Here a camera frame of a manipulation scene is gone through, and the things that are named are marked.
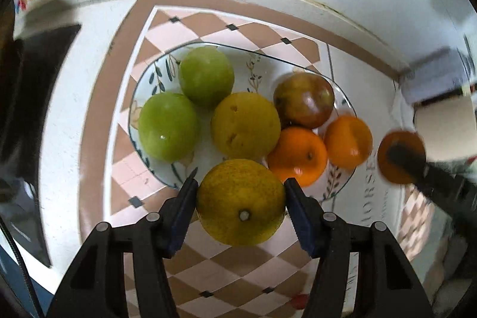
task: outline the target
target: black cable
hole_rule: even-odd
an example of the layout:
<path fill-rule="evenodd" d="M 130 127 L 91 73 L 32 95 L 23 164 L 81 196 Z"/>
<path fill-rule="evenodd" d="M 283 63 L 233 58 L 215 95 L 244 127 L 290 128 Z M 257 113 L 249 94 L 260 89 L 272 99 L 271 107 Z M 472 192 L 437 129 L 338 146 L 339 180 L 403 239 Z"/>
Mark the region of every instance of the black cable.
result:
<path fill-rule="evenodd" d="M 18 265 L 20 266 L 21 273 L 23 274 L 23 280 L 25 281 L 25 285 L 27 286 L 28 293 L 30 295 L 30 299 L 32 300 L 33 307 L 35 308 L 35 311 L 38 315 L 39 318 L 45 318 L 45 315 L 43 313 L 43 309 L 41 308 L 40 301 L 38 300 L 38 296 L 36 295 L 36 291 L 33 288 L 33 283 L 32 283 L 32 278 L 30 277 L 27 266 L 25 265 L 25 262 L 23 261 L 23 257 L 20 254 L 20 251 L 18 250 L 17 244 L 15 243 L 15 240 L 11 236 L 10 231 L 8 230 L 7 226 L 5 225 L 2 217 L 0 216 L 0 229 L 7 238 L 8 244 L 10 245 L 11 250 L 13 251 L 13 254 L 15 255 Z"/>

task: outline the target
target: green fruit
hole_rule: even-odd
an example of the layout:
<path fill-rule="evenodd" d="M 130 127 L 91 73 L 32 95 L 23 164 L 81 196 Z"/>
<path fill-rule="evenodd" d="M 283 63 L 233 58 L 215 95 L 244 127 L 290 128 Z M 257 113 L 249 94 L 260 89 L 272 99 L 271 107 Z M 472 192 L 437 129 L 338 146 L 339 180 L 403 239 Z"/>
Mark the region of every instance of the green fruit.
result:
<path fill-rule="evenodd" d="M 263 96 L 232 93 L 215 108 L 210 129 L 215 146 L 226 156 L 259 159 L 277 145 L 280 118 Z"/>
<path fill-rule="evenodd" d="M 164 92 L 144 104 L 137 129 L 147 154 L 172 163 L 194 150 L 199 139 L 199 118 L 187 97 Z"/>
<path fill-rule="evenodd" d="M 213 46 L 190 51 L 179 66 L 183 93 L 195 104 L 214 108 L 234 86 L 234 69 L 228 58 Z"/>

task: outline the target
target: tangerine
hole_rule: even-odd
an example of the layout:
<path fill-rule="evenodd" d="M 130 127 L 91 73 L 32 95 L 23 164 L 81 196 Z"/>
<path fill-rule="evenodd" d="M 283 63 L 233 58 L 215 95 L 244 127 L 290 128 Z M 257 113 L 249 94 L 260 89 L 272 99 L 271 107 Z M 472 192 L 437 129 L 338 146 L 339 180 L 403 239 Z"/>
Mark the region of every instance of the tangerine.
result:
<path fill-rule="evenodd" d="M 325 170 L 327 161 L 321 138 L 302 127 L 284 129 L 275 149 L 267 157 L 269 169 L 282 182 L 295 178 L 301 187 L 313 184 Z"/>
<path fill-rule="evenodd" d="M 391 131 L 381 140 L 378 148 L 378 168 L 381 174 L 391 184 L 410 184 L 413 178 L 406 173 L 401 167 L 396 166 L 387 158 L 389 147 L 396 143 L 403 143 L 417 154 L 425 157 L 425 147 L 422 139 L 415 132 L 410 131 Z"/>
<path fill-rule="evenodd" d="M 365 162 L 373 151 L 373 136 L 367 124 L 354 116 L 340 116 L 324 136 L 330 162 L 353 170 Z"/>

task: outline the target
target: fruit stem end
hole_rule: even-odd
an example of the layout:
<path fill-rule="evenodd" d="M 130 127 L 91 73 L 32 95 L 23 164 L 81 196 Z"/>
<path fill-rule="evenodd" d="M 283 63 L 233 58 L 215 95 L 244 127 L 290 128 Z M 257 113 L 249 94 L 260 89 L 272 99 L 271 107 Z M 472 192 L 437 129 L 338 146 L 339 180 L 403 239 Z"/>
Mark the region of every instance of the fruit stem end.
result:
<path fill-rule="evenodd" d="M 247 221 L 250 218 L 250 212 L 248 210 L 241 210 L 238 213 L 238 216 L 239 216 L 238 218 L 240 219 L 240 221 Z"/>

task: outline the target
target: floor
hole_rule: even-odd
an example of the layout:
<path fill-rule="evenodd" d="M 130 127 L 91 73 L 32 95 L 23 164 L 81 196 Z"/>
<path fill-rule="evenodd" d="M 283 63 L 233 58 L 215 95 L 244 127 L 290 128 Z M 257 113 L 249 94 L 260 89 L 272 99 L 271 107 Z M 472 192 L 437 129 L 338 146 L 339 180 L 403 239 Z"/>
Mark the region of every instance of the floor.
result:
<path fill-rule="evenodd" d="M 286 23 L 243 17 L 242 6 L 234 7 L 236 14 L 165 7 L 154 0 L 118 0 L 87 6 L 78 11 L 81 17 L 64 16 L 63 22 L 55 22 L 84 21 L 55 87 L 43 141 L 41 206 L 54 279 L 61 279 L 80 242 L 97 222 L 134 223 L 177 194 L 159 184 L 139 159 L 127 135 L 126 120 L 132 92 L 145 67 L 189 41 L 265 53 L 334 80 L 357 116 L 370 126 L 374 151 L 342 192 L 323 203 L 324 209 L 356 224 L 383 220 L 409 257 L 421 249 L 431 207 L 411 190 L 386 184 L 376 170 L 379 142 L 397 126 L 389 114 L 394 82 L 364 61 L 328 45 L 322 36 L 290 30 Z M 353 255 L 345 303 L 348 310 L 354 299 L 356 263 Z M 27 265 L 42 283 L 44 270 L 34 263 Z M 214 241 L 193 219 L 183 248 L 165 260 L 182 318 L 291 317 L 295 311 L 287 302 L 309 292 L 316 267 L 317 261 L 299 247 L 288 217 L 269 241 L 243 248 Z M 125 273 L 129 313 L 136 317 L 130 255 Z M 54 292 L 58 283 L 54 280 L 45 288 Z"/>

